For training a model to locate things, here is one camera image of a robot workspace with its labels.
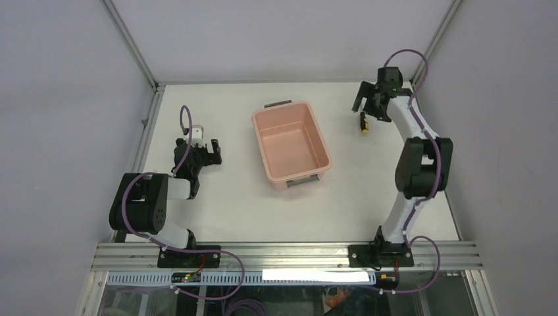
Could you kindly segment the pink plastic bin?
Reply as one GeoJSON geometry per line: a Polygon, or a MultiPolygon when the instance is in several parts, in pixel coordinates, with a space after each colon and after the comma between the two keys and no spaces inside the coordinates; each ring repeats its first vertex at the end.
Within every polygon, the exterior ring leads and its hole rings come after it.
{"type": "Polygon", "coordinates": [[[277,191],[319,181],[332,158],[314,111],[306,101],[285,100],[252,114],[266,177],[277,191]]]}

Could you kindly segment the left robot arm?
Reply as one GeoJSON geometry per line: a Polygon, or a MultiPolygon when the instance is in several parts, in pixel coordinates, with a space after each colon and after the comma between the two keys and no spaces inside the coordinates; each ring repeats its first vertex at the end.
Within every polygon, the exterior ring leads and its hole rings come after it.
{"type": "Polygon", "coordinates": [[[167,201],[196,197],[202,168],[222,164],[217,139],[211,140],[211,149],[208,150],[205,142],[192,144],[176,177],[149,173],[131,186],[130,183],[140,174],[125,173],[109,211],[110,227],[127,234],[135,231],[151,242],[158,240],[163,248],[174,248],[172,258],[181,267],[194,265],[198,258],[195,235],[166,219],[167,201]]]}

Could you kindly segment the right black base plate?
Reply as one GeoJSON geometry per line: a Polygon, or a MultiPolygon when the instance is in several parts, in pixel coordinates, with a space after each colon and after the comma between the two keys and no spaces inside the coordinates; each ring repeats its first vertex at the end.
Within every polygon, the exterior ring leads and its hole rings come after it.
{"type": "Polygon", "coordinates": [[[350,267],[379,270],[383,267],[413,267],[411,249],[405,244],[352,244],[347,247],[350,267]]]}

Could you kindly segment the black yellow screwdriver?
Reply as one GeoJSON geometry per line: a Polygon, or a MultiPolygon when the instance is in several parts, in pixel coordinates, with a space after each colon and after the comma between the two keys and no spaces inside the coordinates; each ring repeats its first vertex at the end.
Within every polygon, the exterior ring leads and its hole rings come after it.
{"type": "Polygon", "coordinates": [[[361,132],[364,133],[364,134],[367,134],[368,130],[369,130],[369,125],[368,125],[368,119],[367,119],[366,113],[364,111],[361,111],[359,113],[359,117],[360,117],[361,132]]]}

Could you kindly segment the right aluminium frame post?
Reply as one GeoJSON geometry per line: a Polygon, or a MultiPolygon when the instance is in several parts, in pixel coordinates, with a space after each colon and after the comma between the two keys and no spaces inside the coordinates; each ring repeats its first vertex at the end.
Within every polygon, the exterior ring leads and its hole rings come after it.
{"type": "MultiPolygon", "coordinates": [[[[446,10],[441,22],[439,23],[436,31],[434,32],[434,35],[432,36],[432,39],[430,40],[430,43],[428,44],[425,52],[423,53],[423,55],[426,57],[428,61],[431,61],[432,58],[434,57],[434,54],[438,50],[442,40],[444,39],[444,36],[446,35],[449,27],[451,26],[451,23],[453,22],[455,16],[459,12],[463,2],[464,2],[463,0],[451,1],[450,6],[446,10]]],[[[424,78],[425,74],[426,74],[426,64],[421,59],[411,77],[412,84],[415,85],[420,83],[421,80],[424,78]]]]}

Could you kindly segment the orange object below table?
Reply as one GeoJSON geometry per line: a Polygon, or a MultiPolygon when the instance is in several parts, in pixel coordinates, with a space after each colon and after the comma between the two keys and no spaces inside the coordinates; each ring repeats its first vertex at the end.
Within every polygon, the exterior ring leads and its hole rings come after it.
{"type": "Polygon", "coordinates": [[[333,286],[324,292],[324,304],[329,308],[335,308],[352,295],[352,291],[348,288],[333,286]]]}

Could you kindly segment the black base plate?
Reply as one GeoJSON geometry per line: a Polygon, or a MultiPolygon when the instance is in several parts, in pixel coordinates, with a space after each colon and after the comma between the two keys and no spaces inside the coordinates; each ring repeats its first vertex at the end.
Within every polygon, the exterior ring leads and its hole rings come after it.
{"type": "Polygon", "coordinates": [[[201,251],[201,253],[184,253],[170,246],[165,250],[160,248],[157,267],[160,269],[198,269],[203,265],[204,268],[209,269],[219,268],[220,250],[221,247],[217,245],[197,246],[195,251],[201,251]]]}
{"type": "Polygon", "coordinates": [[[347,247],[350,267],[379,270],[383,267],[413,267],[411,249],[405,244],[352,244],[347,247]]]}

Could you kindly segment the aluminium front rail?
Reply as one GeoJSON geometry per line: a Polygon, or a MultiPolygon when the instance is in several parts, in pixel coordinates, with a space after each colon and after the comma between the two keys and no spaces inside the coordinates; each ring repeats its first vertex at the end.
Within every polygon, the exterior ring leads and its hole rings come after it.
{"type": "MultiPolygon", "coordinates": [[[[350,267],[347,247],[367,242],[321,243],[222,243],[219,268],[214,271],[238,271],[239,257],[246,271],[263,269],[371,270],[350,267]]],[[[157,267],[160,247],[138,242],[99,244],[93,258],[92,271],[151,271],[157,267]]],[[[415,242],[411,248],[415,265],[398,267],[400,271],[481,270],[483,264],[474,242],[415,242]]],[[[172,269],[194,271],[196,269],[172,269]]]]}

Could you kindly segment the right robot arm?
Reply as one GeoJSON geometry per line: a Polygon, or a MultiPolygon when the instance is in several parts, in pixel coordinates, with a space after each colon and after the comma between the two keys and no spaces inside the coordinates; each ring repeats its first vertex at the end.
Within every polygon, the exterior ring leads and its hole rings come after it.
{"type": "Polygon", "coordinates": [[[374,84],[361,82],[351,110],[359,114],[362,132],[369,130],[368,118],[373,117],[394,123],[404,142],[394,175],[397,197],[371,249],[372,260],[387,267],[396,260],[397,248],[410,245],[410,228],[423,205],[445,190],[453,142],[428,125],[397,67],[383,66],[377,75],[374,84]]]}

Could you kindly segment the left aluminium frame post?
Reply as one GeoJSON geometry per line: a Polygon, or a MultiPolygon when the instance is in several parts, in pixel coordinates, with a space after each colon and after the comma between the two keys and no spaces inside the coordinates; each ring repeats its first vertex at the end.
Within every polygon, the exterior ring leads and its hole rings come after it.
{"type": "Polygon", "coordinates": [[[130,164],[130,171],[140,172],[145,166],[145,160],[149,142],[151,140],[155,117],[159,110],[160,97],[162,92],[159,89],[160,85],[149,68],[147,61],[143,57],[139,46],[133,38],[133,35],[127,27],[119,9],[114,1],[102,0],[100,1],[105,12],[110,18],[113,26],[119,34],[125,48],[128,50],[133,62],[135,62],[144,80],[149,87],[149,103],[141,118],[141,130],[139,134],[138,143],[133,150],[132,161],[130,164]]]}

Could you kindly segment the aluminium frame post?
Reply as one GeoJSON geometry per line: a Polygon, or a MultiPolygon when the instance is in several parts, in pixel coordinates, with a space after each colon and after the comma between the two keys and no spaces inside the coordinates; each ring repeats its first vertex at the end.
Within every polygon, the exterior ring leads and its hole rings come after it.
{"type": "Polygon", "coordinates": [[[139,46],[133,38],[133,35],[127,27],[119,9],[114,1],[102,0],[100,1],[105,12],[110,18],[113,26],[119,34],[125,48],[128,50],[133,62],[135,62],[144,80],[149,87],[149,103],[141,118],[141,130],[139,134],[138,143],[133,150],[132,161],[130,164],[130,171],[140,172],[145,166],[145,160],[149,142],[151,140],[155,117],[159,110],[160,97],[162,92],[159,89],[160,85],[149,68],[147,61],[143,57],[139,46]]]}
{"type": "MultiPolygon", "coordinates": [[[[431,61],[432,58],[434,57],[434,54],[438,50],[442,40],[444,39],[444,36],[446,35],[449,27],[451,26],[451,23],[453,22],[455,16],[459,12],[463,2],[464,2],[463,0],[451,1],[450,6],[446,10],[441,22],[439,23],[436,31],[434,32],[434,35],[432,36],[432,39],[430,40],[430,43],[428,44],[425,52],[423,53],[423,55],[426,57],[428,61],[431,61]]],[[[424,78],[425,74],[426,74],[426,64],[421,59],[411,77],[412,84],[415,85],[420,83],[421,80],[424,78]]]]}

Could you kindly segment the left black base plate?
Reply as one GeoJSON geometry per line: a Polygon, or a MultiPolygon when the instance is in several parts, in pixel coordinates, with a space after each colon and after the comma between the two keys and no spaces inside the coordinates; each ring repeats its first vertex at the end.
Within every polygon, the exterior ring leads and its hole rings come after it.
{"type": "Polygon", "coordinates": [[[201,253],[184,253],[170,246],[165,250],[160,248],[157,267],[160,269],[198,269],[203,265],[204,268],[209,269],[219,268],[220,250],[221,247],[217,245],[197,246],[195,251],[201,251],[201,253]]]}

